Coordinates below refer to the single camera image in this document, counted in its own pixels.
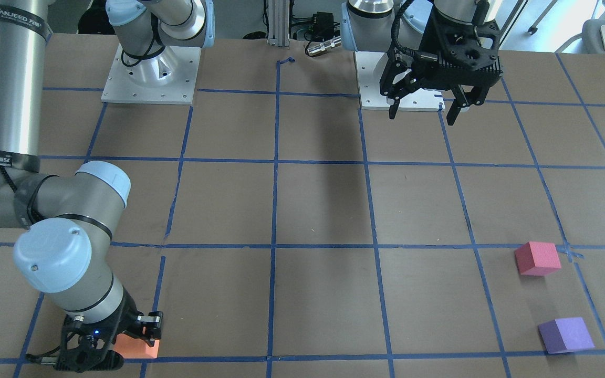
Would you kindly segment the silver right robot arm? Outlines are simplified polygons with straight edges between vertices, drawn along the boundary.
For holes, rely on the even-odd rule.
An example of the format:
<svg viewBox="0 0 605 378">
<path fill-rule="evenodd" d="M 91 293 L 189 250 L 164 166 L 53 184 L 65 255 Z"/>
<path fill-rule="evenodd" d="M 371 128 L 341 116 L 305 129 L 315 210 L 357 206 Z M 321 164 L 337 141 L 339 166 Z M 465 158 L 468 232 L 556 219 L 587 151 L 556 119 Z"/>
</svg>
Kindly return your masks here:
<svg viewBox="0 0 605 378">
<path fill-rule="evenodd" d="M 106 262 L 131 188 L 105 161 L 72 177 L 40 172 L 38 137 L 49 1 L 0 1 L 0 229 L 24 229 L 14 263 L 65 312 L 58 347 L 26 361 L 59 371 L 113 371 L 119 335 L 157 351 L 163 313 L 137 310 Z"/>
</svg>

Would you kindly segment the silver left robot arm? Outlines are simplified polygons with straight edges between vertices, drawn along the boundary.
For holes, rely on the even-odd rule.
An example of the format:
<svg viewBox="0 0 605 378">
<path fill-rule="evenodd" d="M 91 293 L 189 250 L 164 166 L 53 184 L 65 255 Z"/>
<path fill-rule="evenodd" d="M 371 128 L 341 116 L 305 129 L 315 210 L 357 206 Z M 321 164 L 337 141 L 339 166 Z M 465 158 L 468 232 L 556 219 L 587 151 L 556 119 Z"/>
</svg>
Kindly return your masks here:
<svg viewBox="0 0 605 378">
<path fill-rule="evenodd" d="M 500 1 L 429 1 L 423 31 L 413 27 L 414 1 L 346 1 L 341 40 L 346 50 L 380 53 L 377 89 L 394 118 L 407 96 L 451 91 L 446 122 L 484 104 L 502 78 Z"/>
</svg>

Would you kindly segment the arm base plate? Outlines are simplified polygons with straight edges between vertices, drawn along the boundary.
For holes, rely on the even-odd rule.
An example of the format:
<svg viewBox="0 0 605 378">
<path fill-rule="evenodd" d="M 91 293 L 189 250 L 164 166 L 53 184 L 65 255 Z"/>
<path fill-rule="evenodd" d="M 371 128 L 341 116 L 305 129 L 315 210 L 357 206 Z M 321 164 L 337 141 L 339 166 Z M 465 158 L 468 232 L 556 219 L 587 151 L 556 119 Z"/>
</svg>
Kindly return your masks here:
<svg viewBox="0 0 605 378">
<path fill-rule="evenodd" d="M 168 46 L 160 55 L 134 67 L 118 46 L 101 100 L 123 104 L 192 105 L 201 48 Z"/>
<path fill-rule="evenodd" d="M 383 52 L 357 51 L 354 54 L 360 102 L 367 110 L 389 110 L 387 98 L 380 92 L 379 82 L 387 64 Z M 399 111 L 438 112 L 446 108 L 441 91 L 419 89 L 400 101 Z"/>
</svg>

